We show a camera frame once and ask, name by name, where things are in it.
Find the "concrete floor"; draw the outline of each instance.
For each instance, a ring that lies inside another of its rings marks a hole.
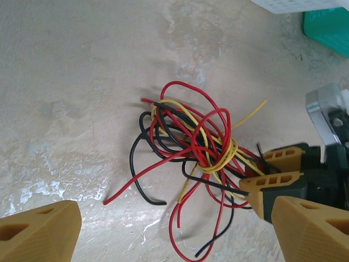
[[[320,144],[305,94],[329,82],[348,87],[349,62],[303,36],[301,24],[300,14],[273,15],[248,0],[0,1],[0,216],[73,199],[83,217],[74,262],[180,261],[168,237],[184,182],[178,164],[142,179],[168,207],[150,206],[133,186],[102,205],[130,179],[129,150],[148,108],[140,98],[184,80],[233,122],[267,98],[233,132],[243,146]],[[186,90],[170,95],[210,109]],[[155,161],[142,144],[136,170]],[[176,230],[185,254],[194,258],[210,238],[217,210],[203,189],[190,200]],[[238,210],[207,261],[284,259],[273,227]]]

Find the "red wire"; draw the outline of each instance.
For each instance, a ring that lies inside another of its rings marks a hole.
[[[173,121],[173,125],[177,126],[185,133],[185,136],[183,138],[179,138],[175,135],[174,135],[174,137],[175,137],[175,139],[177,139],[177,141],[179,143],[181,143],[186,148],[177,152],[177,153],[169,153],[169,152],[166,152],[166,151],[162,150],[161,148],[159,148],[154,141],[155,126],[157,124],[159,124],[162,129],[165,129],[164,125],[160,119],[159,107],[157,107],[155,118],[151,122],[151,126],[149,129],[149,138],[150,138],[151,142],[153,143],[153,145],[157,147],[159,152],[167,157],[165,159],[162,159],[161,161],[145,168],[143,171],[138,173],[135,177],[133,177],[130,181],[128,181],[116,194],[114,194],[109,199],[105,200],[103,202],[104,205],[107,205],[110,202],[112,202],[113,200],[115,200],[115,198],[120,196],[129,186],[131,186],[136,180],[138,180],[144,174],[157,168],[158,166],[160,166],[162,164],[165,164],[166,162],[168,162],[172,159],[175,159],[178,157],[190,157],[190,158],[195,157],[198,160],[200,166],[209,167],[210,165],[209,165],[208,159],[206,157],[206,152],[215,159],[215,163],[213,163],[213,165],[215,165],[216,163],[218,163],[222,159],[223,155],[228,150],[228,147],[229,147],[229,144],[231,141],[231,127],[230,127],[231,120],[230,120],[229,111],[227,109],[219,108],[216,105],[216,103],[213,101],[213,99],[203,90],[201,90],[195,86],[181,82],[181,81],[173,81],[173,82],[169,82],[167,85],[165,85],[165,87],[163,88],[163,90],[161,91],[161,94],[160,94],[161,100],[164,98],[166,90],[173,85],[181,85],[181,86],[184,86],[188,89],[194,90],[195,92],[198,92],[199,94],[203,95],[211,103],[214,110],[211,111],[210,113],[208,113],[207,115],[204,115],[204,114],[196,111],[195,109],[189,107],[188,105],[181,103],[187,110],[189,110],[192,113],[193,117],[198,122],[198,125],[195,127],[194,131],[192,132],[192,131],[188,130],[181,121],[178,120],[176,115],[171,113],[171,110],[166,109],[166,108],[163,109],[162,114],[164,116],[167,115]],[[146,102],[146,103],[150,103],[150,104],[154,103],[154,101],[147,99],[147,98],[142,98],[142,101]],[[177,110],[178,112],[183,112],[183,110],[180,108],[175,108],[175,110]],[[220,119],[223,123],[224,133],[218,128],[218,126],[212,120],[210,120],[210,117],[212,117],[215,114],[218,114],[218,116],[220,117]],[[206,126],[206,123],[210,124],[213,127],[213,129],[211,130],[210,128],[208,128]],[[202,129],[204,131],[204,133],[206,134],[206,136],[208,138],[208,142],[209,142],[210,146],[212,147],[212,149],[200,146],[198,144],[196,138],[199,135],[201,135],[200,129]],[[220,151],[216,147],[216,144],[215,144],[212,137],[215,137],[217,139],[219,138],[222,141]],[[189,141],[190,141],[189,144],[184,142],[186,139],[189,139]],[[246,153],[248,156],[250,156],[254,159],[257,159],[257,157],[252,152],[246,150],[245,148],[239,147],[239,149],[242,150],[244,153]],[[232,161],[233,161],[235,166],[232,166],[231,164],[227,164],[227,166],[229,168],[231,168],[232,170],[239,172],[240,174],[246,175],[246,172],[243,170],[243,168],[240,166],[240,164],[237,162],[237,160],[235,158],[233,158]],[[232,186],[236,189],[239,188],[228,176],[226,176],[223,169],[220,170],[220,175],[221,175],[221,180],[222,180],[223,185],[229,184],[230,186]],[[202,175],[202,178],[205,180],[209,180],[209,177],[210,177],[209,174]],[[201,182],[196,182],[195,185],[189,189],[189,191],[183,196],[183,199],[181,200],[181,202],[177,203],[177,205],[174,207],[174,209],[171,213],[171,216],[170,216],[170,226],[169,226],[170,240],[171,240],[171,243],[172,243],[175,251],[185,261],[204,261],[208,257],[208,255],[210,254],[212,247],[213,247],[213,243],[212,243],[209,246],[209,248],[207,249],[205,255],[201,259],[190,260],[178,249],[176,242],[174,240],[174,237],[173,237],[172,225],[173,225],[173,220],[174,220],[175,215],[177,214],[177,227],[180,228],[180,218],[181,218],[180,215],[181,215],[182,208],[183,208],[184,204],[187,202],[187,200],[193,195],[194,191],[199,187],[200,184],[201,184]],[[220,209],[219,209],[219,213],[218,213],[218,217],[217,217],[217,221],[216,221],[216,225],[215,225],[215,229],[214,229],[214,233],[213,233],[213,237],[215,237],[217,232],[218,232],[218,229],[219,229],[219,224],[220,224],[220,220],[222,217],[223,208],[228,207],[231,209],[236,209],[236,208],[244,207],[245,205],[247,205],[247,202],[244,202],[244,203],[239,204],[239,205],[228,205],[228,204],[224,203],[224,200],[225,200],[225,191],[224,190],[222,190],[221,200],[219,200],[212,193],[208,184],[206,184],[206,189],[208,191],[208,194],[214,199],[214,201],[216,201],[220,205]]]

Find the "wire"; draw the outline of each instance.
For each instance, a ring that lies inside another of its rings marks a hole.
[[[173,99],[165,99],[166,90],[174,85],[181,85],[201,94],[212,105],[213,110],[204,115],[184,103],[180,103]],[[142,98],[142,101],[149,103],[152,109],[151,111],[143,112],[139,118],[141,134],[133,143],[129,156],[132,178],[116,194],[106,199],[103,204],[108,205],[119,197],[129,186],[135,183],[137,190],[146,202],[152,205],[166,205],[166,202],[163,200],[152,200],[149,198],[144,193],[138,180],[147,172],[166,162],[182,163],[182,174],[186,180],[177,199],[178,203],[170,215],[170,240],[175,251],[185,261],[204,261],[212,250],[214,242],[221,237],[232,224],[234,209],[251,208],[246,206],[248,203],[243,197],[249,195],[249,193],[240,190],[226,172],[228,171],[231,175],[239,179],[244,179],[249,176],[263,176],[265,171],[271,168],[275,169],[275,167],[272,167],[263,159],[261,153],[259,157],[254,155],[252,152],[239,146],[238,141],[231,136],[231,130],[240,126],[257,113],[259,109],[264,106],[266,100],[251,114],[235,125],[231,124],[230,113],[227,109],[219,108],[213,99],[203,90],[180,81],[173,81],[166,84],[161,91],[159,101],[155,102],[147,98]],[[219,116],[223,130],[218,128],[210,119],[214,115]],[[149,116],[152,121],[150,126],[145,128],[143,120],[145,117]],[[141,140],[145,140],[152,151],[161,160],[136,174],[134,168],[134,154]],[[187,174],[185,171],[187,162],[195,162],[190,174]],[[201,177],[195,175],[198,169],[203,173]],[[196,181],[191,188],[189,188],[190,180]],[[175,215],[177,215],[177,227],[180,228],[181,210],[201,184],[205,185],[209,196],[220,205],[220,208],[212,239],[203,245],[195,254],[195,257],[198,258],[204,250],[206,250],[206,253],[198,260],[191,260],[178,249],[173,237],[172,225]],[[212,193],[210,187],[220,189],[221,199],[218,199]],[[244,202],[236,204],[235,199],[243,200]],[[218,234],[224,208],[231,209],[231,217],[227,226]]]

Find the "green container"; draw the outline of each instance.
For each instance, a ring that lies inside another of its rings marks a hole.
[[[333,8],[304,13],[304,34],[349,58],[349,11]]]

